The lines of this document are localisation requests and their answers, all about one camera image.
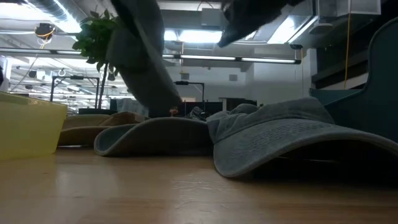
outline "yellow plastic container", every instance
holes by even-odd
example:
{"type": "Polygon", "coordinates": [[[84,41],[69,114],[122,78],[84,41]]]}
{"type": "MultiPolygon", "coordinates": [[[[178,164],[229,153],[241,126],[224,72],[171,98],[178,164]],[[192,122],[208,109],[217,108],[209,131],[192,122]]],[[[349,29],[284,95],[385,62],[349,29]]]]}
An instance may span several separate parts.
{"type": "Polygon", "coordinates": [[[0,160],[54,153],[67,106],[0,93],[0,160]]]}

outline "potted plant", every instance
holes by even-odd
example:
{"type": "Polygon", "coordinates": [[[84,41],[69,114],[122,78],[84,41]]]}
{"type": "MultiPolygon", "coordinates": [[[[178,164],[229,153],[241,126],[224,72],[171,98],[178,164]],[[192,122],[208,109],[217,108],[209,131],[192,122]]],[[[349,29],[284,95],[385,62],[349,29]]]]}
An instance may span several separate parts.
{"type": "Polygon", "coordinates": [[[106,76],[109,73],[108,80],[113,81],[115,76],[118,75],[118,71],[106,60],[108,44],[113,30],[118,24],[116,18],[108,10],[105,10],[102,15],[93,11],[90,14],[91,17],[87,17],[80,22],[81,32],[76,35],[77,41],[72,48],[81,50],[80,55],[88,57],[87,63],[96,64],[98,72],[105,66],[98,101],[98,109],[101,109],[106,76]]]}

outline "table surface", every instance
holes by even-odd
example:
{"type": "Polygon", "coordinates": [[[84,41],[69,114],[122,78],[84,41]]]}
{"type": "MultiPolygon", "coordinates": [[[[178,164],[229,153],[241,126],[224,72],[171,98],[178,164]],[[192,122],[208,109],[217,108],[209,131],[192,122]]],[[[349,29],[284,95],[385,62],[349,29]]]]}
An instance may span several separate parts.
{"type": "Polygon", "coordinates": [[[211,158],[91,150],[0,162],[0,223],[398,223],[398,190],[245,182],[211,158]]]}

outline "teal chair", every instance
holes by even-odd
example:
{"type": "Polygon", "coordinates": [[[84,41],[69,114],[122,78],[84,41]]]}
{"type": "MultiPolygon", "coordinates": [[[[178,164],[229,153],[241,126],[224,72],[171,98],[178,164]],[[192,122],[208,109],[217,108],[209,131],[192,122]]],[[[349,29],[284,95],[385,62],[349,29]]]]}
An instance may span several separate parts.
{"type": "Polygon", "coordinates": [[[369,46],[369,77],[362,90],[310,90],[336,124],[398,142],[398,17],[369,46]]]}

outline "fabric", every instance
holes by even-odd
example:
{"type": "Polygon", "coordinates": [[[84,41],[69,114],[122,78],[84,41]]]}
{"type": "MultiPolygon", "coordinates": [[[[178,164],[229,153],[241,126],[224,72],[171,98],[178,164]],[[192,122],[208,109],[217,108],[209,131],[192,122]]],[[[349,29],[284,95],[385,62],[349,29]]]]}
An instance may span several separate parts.
{"type": "Polygon", "coordinates": [[[231,112],[210,116],[207,124],[214,143],[215,167],[225,177],[239,177],[288,152],[328,141],[365,142],[398,156],[398,145],[393,141],[334,125],[315,98],[261,108],[240,105],[231,112]]]}
{"type": "Polygon", "coordinates": [[[67,117],[63,123],[58,146],[92,146],[95,137],[105,129],[123,124],[136,124],[146,119],[143,115],[130,112],[67,117]]]}
{"type": "Polygon", "coordinates": [[[116,100],[116,104],[118,112],[135,112],[144,116],[148,116],[149,114],[148,108],[142,106],[137,100],[120,99],[116,100]]]}
{"type": "Polygon", "coordinates": [[[280,10],[287,4],[296,6],[304,0],[233,0],[225,1],[223,7],[229,7],[224,11],[225,18],[228,20],[223,36],[218,43],[220,47],[241,40],[252,32],[274,21],[280,16],[280,10]]]}
{"type": "Polygon", "coordinates": [[[194,107],[192,109],[192,111],[189,114],[187,114],[185,116],[185,118],[195,119],[195,120],[198,120],[198,121],[206,121],[206,118],[203,118],[202,115],[201,115],[202,112],[203,112],[203,110],[196,106],[196,107],[194,107]]]}
{"type": "Polygon", "coordinates": [[[204,121],[154,118],[115,126],[99,133],[94,150],[100,156],[211,155],[213,143],[204,121]]]}
{"type": "Polygon", "coordinates": [[[156,0],[111,2],[123,26],[114,31],[106,58],[149,110],[178,106],[180,96],[163,65],[165,28],[156,0]]]}

